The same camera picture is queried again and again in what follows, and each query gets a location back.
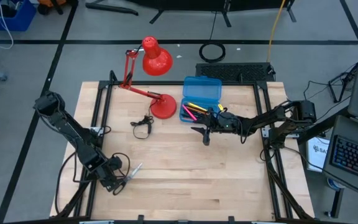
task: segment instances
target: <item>pink pencil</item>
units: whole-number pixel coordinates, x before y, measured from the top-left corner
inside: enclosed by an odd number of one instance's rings
[[[193,118],[193,120],[197,120],[197,118],[186,108],[185,105],[182,105],[183,109],[185,109],[185,111],[191,116],[191,118]]]

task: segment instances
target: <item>wooden table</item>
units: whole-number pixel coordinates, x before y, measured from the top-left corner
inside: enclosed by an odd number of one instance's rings
[[[91,124],[97,87],[98,82],[84,82],[81,87],[74,117],[84,127]],[[137,88],[172,95],[179,110],[182,86]],[[268,83],[268,92],[273,107],[286,100],[283,83]],[[170,119],[155,119],[150,137],[139,140],[133,136],[129,123],[143,118],[149,102],[142,95],[113,87],[107,122],[112,131],[104,137],[103,152],[108,157],[123,152],[130,157],[132,169],[141,162],[143,167],[117,196],[98,183],[92,219],[136,220],[138,215],[144,215],[145,220],[227,220],[228,216],[234,216],[236,221],[274,220],[266,165],[259,159],[260,131],[249,136],[245,144],[240,143],[237,135],[213,133],[207,147],[202,143],[202,135],[190,129],[194,124],[181,122],[176,112]],[[220,102],[239,116],[257,114],[251,86],[223,86]],[[139,127],[138,135],[146,128]],[[285,144],[298,149],[294,139],[287,139]],[[72,152],[69,144],[65,158]],[[289,191],[305,211],[314,216],[300,156],[284,149],[281,153]],[[126,170],[127,162],[125,158],[122,160]],[[60,209],[78,188],[78,184],[72,182],[73,166],[72,159],[62,174]],[[278,188],[277,192],[284,217]],[[86,192],[81,214],[85,214],[87,199]],[[53,206],[51,215],[55,214]]]

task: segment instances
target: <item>black keyboard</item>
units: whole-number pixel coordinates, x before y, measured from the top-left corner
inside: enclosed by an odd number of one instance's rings
[[[358,143],[335,136],[331,164],[358,175]]]

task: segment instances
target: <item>yellow pencil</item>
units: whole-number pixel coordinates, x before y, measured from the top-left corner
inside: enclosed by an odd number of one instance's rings
[[[204,108],[202,108],[202,107],[200,107],[200,106],[197,106],[197,105],[195,105],[194,103],[188,103],[188,104],[189,104],[189,106],[192,106],[192,107],[194,107],[194,108],[197,108],[197,109],[200,109],[200,110],[202,110],[202,111],[207,112],[206,109],[204,109]]]

